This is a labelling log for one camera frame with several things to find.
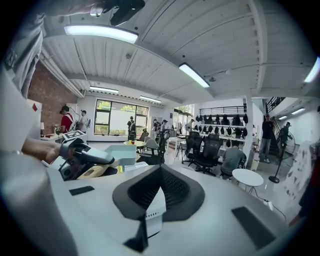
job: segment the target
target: white pillar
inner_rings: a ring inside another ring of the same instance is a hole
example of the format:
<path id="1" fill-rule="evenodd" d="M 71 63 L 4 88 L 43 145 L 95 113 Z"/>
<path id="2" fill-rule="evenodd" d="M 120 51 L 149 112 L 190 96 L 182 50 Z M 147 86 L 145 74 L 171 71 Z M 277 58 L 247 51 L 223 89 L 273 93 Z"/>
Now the white pillar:
<path id="1" fill-rule="evenodd" d="M 251 97 L 250 92 L 248 92 L 246 94 L 245 99 L 246 99 L 246 115 L 248 117 L 248 123 L 246 124 L 246 130 L 248 132 L 248 135 L 245 137 L 243 152 L 246 155 L 246 160 L 248 163 L 249 155 L 250 155 L 250 151 L 251 151 L 252 140 L 253 140 L 252 132 L 253 132 L 253 126 L 254 126 L 253 102 L 252 102 L 252 97 Z"/>

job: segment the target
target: brick wall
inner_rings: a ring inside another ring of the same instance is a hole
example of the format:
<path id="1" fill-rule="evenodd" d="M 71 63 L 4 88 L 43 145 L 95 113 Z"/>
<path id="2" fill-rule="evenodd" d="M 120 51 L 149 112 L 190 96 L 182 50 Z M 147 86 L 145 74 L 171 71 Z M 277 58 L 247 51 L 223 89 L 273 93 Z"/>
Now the brick wall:
<path id="1" fill-rule="evenodd" d="M 77 96 L 61 84 L 41 63 L 37 63 L 33 74 L 28 99 L 42 103 L 41 122 L 43 134 L 53 133 L 54 124 L 60 125 L 61 107 L 66 103 L 77 103 Z"/>

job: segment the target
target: white wooden ceiling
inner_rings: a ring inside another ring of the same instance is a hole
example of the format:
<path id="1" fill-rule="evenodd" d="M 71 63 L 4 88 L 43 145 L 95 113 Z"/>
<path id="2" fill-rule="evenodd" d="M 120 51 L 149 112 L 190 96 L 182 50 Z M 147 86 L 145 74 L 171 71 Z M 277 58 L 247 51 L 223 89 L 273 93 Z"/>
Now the white wooden ceiling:
<path id="1" fill-rule="evenodd" d="M 242 96 L 303 96 L 316 55 L 296 23 L 271 0 L 145 0 L 120 27 L 139 33 L 129 44 L 66 36 L 67 24 L 110 24 L 111 13 L 47 17 L 43 47 L 79 90 L 92 83 L 144 95 L 166 106 Z M 178 69 L 187 62 L 204 89 Z"/>

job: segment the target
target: ceiling light fixture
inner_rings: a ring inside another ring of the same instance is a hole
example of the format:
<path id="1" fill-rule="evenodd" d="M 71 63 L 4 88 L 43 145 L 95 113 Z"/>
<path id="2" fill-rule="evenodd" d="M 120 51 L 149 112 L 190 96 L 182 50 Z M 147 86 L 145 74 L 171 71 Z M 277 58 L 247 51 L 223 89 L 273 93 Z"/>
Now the ceiling light fixture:
<path id="1" fill-rule="evenodd" d="M 300 112 L 302 112 L 304 110 L 305 110 L 305 108 L 303 107 L 303 108 L 298 109 L 297 111 L 292 112 L 291 114 L 295 115 L 295 114 L 298 114 L 298 113 L 300 113 Z"/>
<path id="2" fill-rule="evenodd" d="M 161 100 L 157 100 L 154 98 L 149 98 L 149 97 L 145 97 L 145 96 L 140 96 L 140 99 L 144 99 L 144 100 L 148 100 L 148 101 L 152 101 L 152 102 L 156 102 L 156 103 L 161 103 Z"/>
<path id="3" fill-rule="evenodd" d="M 66 25 L 64 27 L 67 36 L 97 36 L 112 38 L 134 44 L 138 34 L 114 26 L 102 25 Z"/>
<path id="4" fill-rule="evenodd" d="M 317 74 L 320 71 L 320 58 L 317 57 L 316 61 L 310 71 L 310 73 L 307 75 L 307 77 L 305 78 L 304 82 L 305 83 L 311 83 L 313 82 L 313 80 L 316 78 Z"/>
<path id="5" fill-rule="evenodd" d="M 210 86 L 208 82 L 204 78 L 202 78 L 202 76 L 199 75 L 199 73 L 195 71 L 191 66 L 189 66 L 186 62 L 182 63 L 179 66 L 179 69 L 186 73 L 193 80 L 195 80 L 202 87 L 208 88 Z"/>
<path id="6" fill-rule="evenodd" d="M 103 92 L 109 92 L 109 93 L 115 93 L 115 94 L 117 94 L 119 92 L 118 90 L 102 88 L 102 87 L 95 87 L 95 86 L 90 86 L 90 89 L 95 90 L 95 91 L 103 91 Z"/>

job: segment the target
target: small lamp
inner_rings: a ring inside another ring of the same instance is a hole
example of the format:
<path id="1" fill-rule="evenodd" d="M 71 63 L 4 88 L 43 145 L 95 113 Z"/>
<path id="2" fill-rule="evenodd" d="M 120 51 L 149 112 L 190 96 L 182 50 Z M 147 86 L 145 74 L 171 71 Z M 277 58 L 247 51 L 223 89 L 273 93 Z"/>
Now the small lamp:
<path id="1" fill-rule="evenodd" d="M 45 129 L 45 123 L 41 122 L 40 123 L 40 137 L 43 138 L 43 130 Z"/>

